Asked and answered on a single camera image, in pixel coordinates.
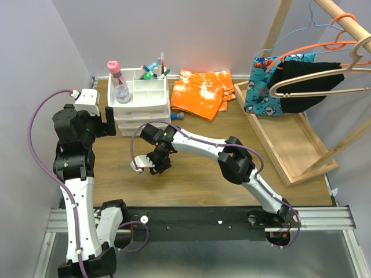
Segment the clear paperclip jar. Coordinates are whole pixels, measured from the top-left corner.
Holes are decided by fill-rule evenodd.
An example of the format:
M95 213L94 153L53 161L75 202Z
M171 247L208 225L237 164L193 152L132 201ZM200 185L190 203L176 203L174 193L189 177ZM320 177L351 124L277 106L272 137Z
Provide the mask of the clear paperclip jar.
M115 86L114 92L116 100L120 104L126 104L131 100L131 93L127 84Z

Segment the green white pen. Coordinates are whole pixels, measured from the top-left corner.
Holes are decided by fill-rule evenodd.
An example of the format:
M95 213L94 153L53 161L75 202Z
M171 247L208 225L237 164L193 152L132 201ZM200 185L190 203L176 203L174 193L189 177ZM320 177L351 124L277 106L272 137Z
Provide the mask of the green white pen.
M168 75L169 72L170 72L170 69L168 68L166 71L164 71L163 74L161 74L161 75L158 77L158 79L164 79L164 78Z

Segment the red white pen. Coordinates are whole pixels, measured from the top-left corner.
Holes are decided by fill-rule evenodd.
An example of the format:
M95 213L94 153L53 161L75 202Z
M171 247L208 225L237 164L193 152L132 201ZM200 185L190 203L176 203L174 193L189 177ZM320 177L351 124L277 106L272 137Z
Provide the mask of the red white pen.
M161 66L161 74L163 74L165 72L164 52L160 52L160 66Z

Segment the green black highlighter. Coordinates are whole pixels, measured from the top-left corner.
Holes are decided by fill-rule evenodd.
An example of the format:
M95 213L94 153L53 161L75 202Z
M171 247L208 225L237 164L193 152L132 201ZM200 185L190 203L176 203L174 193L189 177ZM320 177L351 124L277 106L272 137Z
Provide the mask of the green black highlighter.
M154 76L152 73L148 72L146 73L144 76L143 76L143 79L144 80L147 80L147 79L152 79Z

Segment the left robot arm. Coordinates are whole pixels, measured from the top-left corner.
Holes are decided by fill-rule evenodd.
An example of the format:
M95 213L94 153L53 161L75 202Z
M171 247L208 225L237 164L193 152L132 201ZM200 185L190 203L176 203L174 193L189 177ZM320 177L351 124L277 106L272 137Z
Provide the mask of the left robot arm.
M93 209L93 144L97 137L115 136L114 111L105 108L106 122L100 112L77 111L72 104L53 115L59 138L53 172L62 182L68 228L66 262L59 266L59 277L113 276L117 269L114 241L117 230L130 219L122 199L107 201L96 222Z

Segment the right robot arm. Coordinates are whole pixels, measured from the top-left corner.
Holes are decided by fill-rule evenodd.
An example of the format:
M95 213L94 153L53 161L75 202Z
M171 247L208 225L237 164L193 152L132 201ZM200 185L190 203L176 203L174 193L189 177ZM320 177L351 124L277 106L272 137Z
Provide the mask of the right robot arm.
M152 175L161 174L171 168L171 154L191 152L216 161L228 182L247 189L259 201L270 226L282 227L288 220L292 206L261 176L264 162L257 168L252 157L257 152L244 146L236 137L227 140L209 138L173 124L160 129L152 122L141 125L136 132L155 149L146 155L132 156L130 165L135 172L149 169Z

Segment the pink cap pen tube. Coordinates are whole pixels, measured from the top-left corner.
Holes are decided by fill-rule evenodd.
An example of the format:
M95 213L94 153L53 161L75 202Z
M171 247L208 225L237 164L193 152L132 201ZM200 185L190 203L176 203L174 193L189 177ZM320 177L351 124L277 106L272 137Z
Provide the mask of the pink cap pen tube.
M116 60L110 60L107 62L107 68L111 74L111 82L114 86L125 85L126 81L121 72L121 66Z

